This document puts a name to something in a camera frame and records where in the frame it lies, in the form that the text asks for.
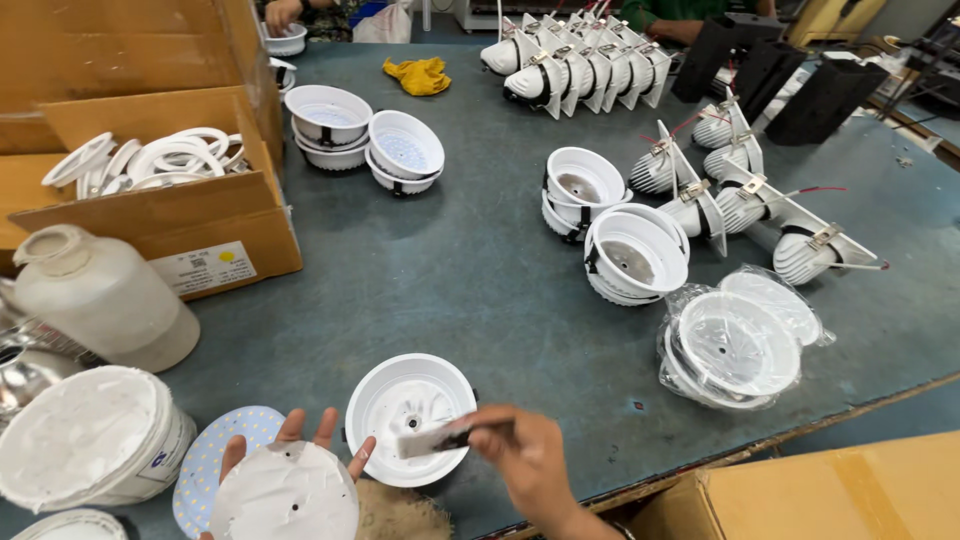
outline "yellow cloth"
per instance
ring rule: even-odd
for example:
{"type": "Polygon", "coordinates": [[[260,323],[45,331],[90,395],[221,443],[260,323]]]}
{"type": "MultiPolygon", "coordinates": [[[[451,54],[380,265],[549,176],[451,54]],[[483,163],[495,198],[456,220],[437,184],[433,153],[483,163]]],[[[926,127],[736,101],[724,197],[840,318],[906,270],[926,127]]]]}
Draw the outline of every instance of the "yellow cloth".
{"type": "Polygon", "coordinates": [[[396,65],[388,58],[383,70],[396,77],[403,89],[412,96],[432,96],[450,86],[450,78],[444,75],[446,63],[440,57],[430,60],[405,61],[396,65]]]}

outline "plastic bottle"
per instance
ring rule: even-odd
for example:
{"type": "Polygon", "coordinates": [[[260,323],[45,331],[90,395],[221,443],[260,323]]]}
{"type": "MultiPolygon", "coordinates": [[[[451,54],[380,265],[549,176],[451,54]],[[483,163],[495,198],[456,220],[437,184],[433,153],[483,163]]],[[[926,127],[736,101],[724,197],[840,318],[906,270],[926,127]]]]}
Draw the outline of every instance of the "plastic bottle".
{"type": "Polygon", "coordinates": [[[200,339],[197,317],[127,242],[55,225],[31,234],[13,262],[27,265],[16,301],[110,363],[156,373],[200,339]]]}

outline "label on box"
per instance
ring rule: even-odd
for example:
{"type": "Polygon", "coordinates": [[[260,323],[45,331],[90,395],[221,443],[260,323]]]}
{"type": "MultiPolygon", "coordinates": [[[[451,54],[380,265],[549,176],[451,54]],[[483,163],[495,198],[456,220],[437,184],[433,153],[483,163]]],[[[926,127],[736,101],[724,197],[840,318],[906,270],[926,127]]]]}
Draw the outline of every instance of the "label on box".
{"type": "Polygon", "coordinates": [[[149,262],[181,296],[256,277],[256,270],[240,241],[149,262]]]}

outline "plastic wrap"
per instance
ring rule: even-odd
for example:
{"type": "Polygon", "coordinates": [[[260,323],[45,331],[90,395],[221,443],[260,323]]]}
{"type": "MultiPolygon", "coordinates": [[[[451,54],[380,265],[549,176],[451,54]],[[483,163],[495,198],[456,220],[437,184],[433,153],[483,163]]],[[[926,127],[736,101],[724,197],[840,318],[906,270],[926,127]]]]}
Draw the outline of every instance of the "plastic wrap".
{"type": "Polygon", "coordinates": [[[746,296],[772,311],[803,346],[823,347],[836,341],[836,335],[824,328],[813,306],[776,272],[743,264],[717,286],[746,296]]]}
{"type": "Polygon", "coordinates": [[[800,381],[800,341],[761,304],[698,284],[666,302],[660,381],[675,393],[713,408],[755,410],[800,381]]]}

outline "gray work table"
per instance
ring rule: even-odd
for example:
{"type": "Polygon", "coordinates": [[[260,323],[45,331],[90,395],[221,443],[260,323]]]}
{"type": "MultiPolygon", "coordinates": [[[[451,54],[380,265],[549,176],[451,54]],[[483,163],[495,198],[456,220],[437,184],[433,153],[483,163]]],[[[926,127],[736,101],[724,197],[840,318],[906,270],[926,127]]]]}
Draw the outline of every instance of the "gray work table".
{"type": "MultiPolygon", "coordinates": [[[[697,106],[666,93],[657,110],[617,104],[611,114],[577,109],[556,121],[504,100],[503,80],[480,71],[479,51],[310,44],[292,59],[300,85],[339,86],[375,109],[423,120],[444,143],[445,170],[428,191],[398,200],[366,167],[312,168],[288,134],[285,191],[304,269],[190,303],[203,325],[200,345],[161,374],[201,428],[236,407],[269,405],[306,408],[313,429],[324,407],[345,411],[375,365],[424,352],[457,365],[481,403],[510,402],[556,418],[575,496],[599,501],[960,371],[957,174],[864,117],[823,145],[760,143],[781,190],[848,187],[806,195],[802,204],[840,223],[892,269],[826,273],[801,288],[837,341],[804,351],[802,382],[776,406],[734,414],[672,394],[658,381],[655,353],[665,304],[618,307],[598,296],[582,248],[563,244],[543,223],[540,182],[547,156],[568,145],[627,172],[647,148],[638,135],[656,135],[658,117],[676,126],[697,106]],[[380,69],[387,57],[433,56],[446,61],[453,80],[433,97],[407,95],[380,69]],[[913,166],[897,166],[897,155],[913,166]]],[[[683,145],[691,130],[680,132],[683,145]]],[[[702,170],[706,152],[685,153],[702,170]]],[[[742,235],[731,238],[726,259],[705,242],[692,244],[690,282],[713,285],[741,262],[770,261],[742,235]]],[[[336,441],[333,450],[348,459],[346,444],[336,441]]],[[[475,454],[420,491],[451,512],[456,538],[522,521],[501,479],[475,454]]],[[[168,490],[110,511],[127,516],[143,540],[175,540],[181,535],[170,501],[168,490]]],[[[34,519],[0,503],[0,536],[34,519]]]]}

